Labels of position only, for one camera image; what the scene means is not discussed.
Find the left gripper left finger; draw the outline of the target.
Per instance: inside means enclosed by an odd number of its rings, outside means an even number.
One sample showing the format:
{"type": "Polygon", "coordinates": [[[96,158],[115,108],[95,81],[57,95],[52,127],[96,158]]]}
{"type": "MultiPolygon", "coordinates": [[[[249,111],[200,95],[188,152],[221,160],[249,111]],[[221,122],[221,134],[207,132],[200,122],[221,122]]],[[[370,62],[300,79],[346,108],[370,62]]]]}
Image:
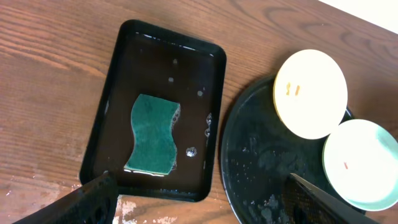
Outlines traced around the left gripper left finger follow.
{"type": "Polygon", "coordinates": [[[106,172],[15,224],[112,223],[118,196],[116,178],[106,172]]]}

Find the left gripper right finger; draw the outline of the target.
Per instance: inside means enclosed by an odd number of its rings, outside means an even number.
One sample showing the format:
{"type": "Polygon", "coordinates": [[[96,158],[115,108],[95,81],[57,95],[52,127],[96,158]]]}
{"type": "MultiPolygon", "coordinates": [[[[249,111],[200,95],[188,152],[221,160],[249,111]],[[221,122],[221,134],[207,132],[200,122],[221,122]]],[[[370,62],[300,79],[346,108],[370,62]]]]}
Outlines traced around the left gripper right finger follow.
{"type": "Polygon", "coordinates": [[[294,173],[285,181],[282,201],[292,223],[377,224],[294,173]]]}

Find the yellow plate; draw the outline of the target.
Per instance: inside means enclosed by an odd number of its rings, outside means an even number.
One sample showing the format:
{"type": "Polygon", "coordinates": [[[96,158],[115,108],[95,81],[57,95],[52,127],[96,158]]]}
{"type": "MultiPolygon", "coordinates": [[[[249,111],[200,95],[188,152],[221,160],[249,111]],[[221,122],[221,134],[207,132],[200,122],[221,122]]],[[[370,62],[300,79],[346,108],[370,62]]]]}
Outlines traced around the yellow plate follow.
{"type": "Polygon", "coordinates": [[[314,49],[291,55],[274,80],[274,106],[295,135],[320,139],[340,124],[348,104],[345,76],[326,53],[314,49]]]}

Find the green yellow sponge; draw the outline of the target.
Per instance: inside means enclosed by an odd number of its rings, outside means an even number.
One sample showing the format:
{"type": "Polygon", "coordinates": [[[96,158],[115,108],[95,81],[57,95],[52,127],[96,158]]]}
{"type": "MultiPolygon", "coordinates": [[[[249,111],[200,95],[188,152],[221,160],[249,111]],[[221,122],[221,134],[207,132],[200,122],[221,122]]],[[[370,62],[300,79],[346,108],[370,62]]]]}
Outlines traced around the green yellow sponge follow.
{"type": "Polygon", "coordinates": [[[139,95],[131,110],[134,146],[124,169],[168,175],[176,163],[177,147],[172,131],[179,116],[179,103],[139,95]]]}

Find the black rectangular tray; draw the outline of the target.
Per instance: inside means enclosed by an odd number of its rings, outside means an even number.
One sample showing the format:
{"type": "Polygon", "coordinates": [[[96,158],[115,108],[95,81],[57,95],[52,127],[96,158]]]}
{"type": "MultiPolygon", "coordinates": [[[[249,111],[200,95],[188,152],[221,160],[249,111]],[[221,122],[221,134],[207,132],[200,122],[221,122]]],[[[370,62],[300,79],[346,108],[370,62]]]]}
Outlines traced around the black rectangular tray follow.
{"type": "Polygon", "coordinates": [[[119,193],[198,202],[211,189],[226,54],[215,44],[146,22],[128,20],[120,29],[80,170],[86,184],[114,174],[119,193]],[[130,116],[146,94],[176,102],[172,130],[176,160],[158,177],[124,168],[132,154],[130,116]]]}

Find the black round tray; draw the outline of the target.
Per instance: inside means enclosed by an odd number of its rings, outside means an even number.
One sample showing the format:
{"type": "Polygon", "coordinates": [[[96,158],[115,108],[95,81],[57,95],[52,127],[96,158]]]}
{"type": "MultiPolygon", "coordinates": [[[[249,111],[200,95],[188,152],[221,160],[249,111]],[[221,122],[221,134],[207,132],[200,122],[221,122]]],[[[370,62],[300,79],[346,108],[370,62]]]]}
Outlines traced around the black round tray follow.
{"type": "Polygon", "coordinates": [[[323,169],[326,138],[304,139],[278,117],[274,78],[254,82],[236,100],[223,132],[220,166],[224,189],[240,223],[292,223],[282,191],[294,173],[363,215],[342,199],[323,169]]]}

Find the light green plate front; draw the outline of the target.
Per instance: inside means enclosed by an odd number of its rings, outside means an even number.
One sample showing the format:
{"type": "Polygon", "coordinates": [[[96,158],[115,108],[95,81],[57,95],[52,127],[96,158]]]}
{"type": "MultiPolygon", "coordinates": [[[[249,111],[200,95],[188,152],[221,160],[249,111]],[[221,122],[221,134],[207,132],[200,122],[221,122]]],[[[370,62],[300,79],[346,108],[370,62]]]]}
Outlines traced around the light green plate front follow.
{"type": "Polygon", "coordinates": [[[364,119],[341,123],[326,139],[323,169],[337,194],[365,211],[397,203],[397,141],[364,119]]]}

